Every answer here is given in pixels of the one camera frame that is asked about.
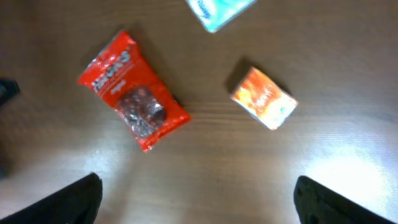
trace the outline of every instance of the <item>brown wooden surface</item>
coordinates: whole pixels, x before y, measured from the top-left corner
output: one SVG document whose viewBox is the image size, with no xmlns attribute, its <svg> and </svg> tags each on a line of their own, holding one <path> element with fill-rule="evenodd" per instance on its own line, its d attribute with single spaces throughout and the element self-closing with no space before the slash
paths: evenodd
<svg viewBox="0 0 398 224">
<path fill-rule="evenodd" d="M 192 115 L 148 154 L 76 80 L 121 27 Z M 299 106 L 268 131 L 231 101 L 243 57 Z M 97 223 L 298 223 L 308 175 L 398 221 L 398 1 L 258 1 L 216 34 L 183 0 L 0 2 L 0 217 L 96 172 Z"/>
</svg>

